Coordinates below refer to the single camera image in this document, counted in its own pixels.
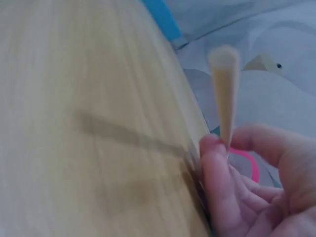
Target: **gray fabric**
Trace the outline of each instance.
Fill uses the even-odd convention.
[[[242,18],[303,1],[307,0],[165,0],[187,41]]]

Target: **wooden surface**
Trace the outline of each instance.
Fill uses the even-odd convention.
[[[207,236],[206,132],[138,0],[0,0],[0,237]]]

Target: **finger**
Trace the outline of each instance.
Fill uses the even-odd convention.
[[[217,149],[222,155],[227,154],[225,146],[221,146],[222,140],[216,134],[208,134],[199,142],[199,153],[202,157],[207,151]]]
[[[293,145],[302,143],[306,138],[282,129],[254,124],[234,131],[232,147],[238,150],[255,151],[274,167],[279,159]]]
[[[259,196],[266,202],[270,203],[273,198],[277,196],[281,196],[283,194],[283,189],[260,186],[253,180],[243,175],[242,175],[242,179],[246,187],[249,189],[249,191]]]
[[[225,232],[241,222],[235,187],[226,161],[225,145],[213,137],[201,141],[201,165],[213,224]]]
[[[269,206],[269,203],[265,201],[260,196],[254,194],[249,190],[243,181],[245,176],[241,175],[234,167],[230,165],[231,176],[235,181],[235,192],[237,198],[244,203],[248,208],[250,208],[255,213],[260,213],[263,209]]]

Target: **pink object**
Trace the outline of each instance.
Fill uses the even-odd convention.
[[[255,181],[256,183],[259,183],[259,181],[260,181],[260,169],[259,169],[259,165],[258,165],[256,159],[252,155],[250,155],[249,153],[247,153],[245,151],[236,150],[234,148],[230,148],[229,151],[232,154],[236,154],[238,156],[245,157],[251,162],[251,164],[252,164],[252,177],[251,177],[251,179],[253,181]]]

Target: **white fabric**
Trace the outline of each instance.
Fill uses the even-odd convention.
[[[306,0],[165,0],[188,40],[236,20],[302,1]]]
[[[219,125],[207,55],[223,44],[240,51],[241,66],[267,52],[283,66],[283,78],[243,72],[236,126],[263,122],[316,138],[316,2],[263,13],[221,28],[178,50],[210,130]],[[267,169],[278,180],[277,170]]]

